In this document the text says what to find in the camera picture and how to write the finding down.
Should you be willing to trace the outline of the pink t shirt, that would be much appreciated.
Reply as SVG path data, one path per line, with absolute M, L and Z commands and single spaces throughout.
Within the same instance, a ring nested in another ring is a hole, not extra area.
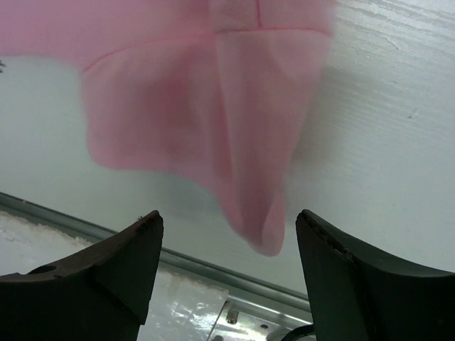
M 335 22 L 335 1 L 2 1 L 1 54 L 79 67 L 95 163 L 197 182 L 275 256 Z

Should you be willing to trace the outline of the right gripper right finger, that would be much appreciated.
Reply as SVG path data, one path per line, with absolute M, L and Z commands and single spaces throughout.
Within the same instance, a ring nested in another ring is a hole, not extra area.
M 317 340 L 454 339 L 454 273 L 387 253 L 310 210 L 296 235 Z

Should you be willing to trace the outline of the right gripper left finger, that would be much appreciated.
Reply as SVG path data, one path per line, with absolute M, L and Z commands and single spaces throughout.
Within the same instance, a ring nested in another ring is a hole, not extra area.
M 136 340 L 149 312 L 164 221 L 157 211 L 27 274 L 1 277 L 2 340 Z

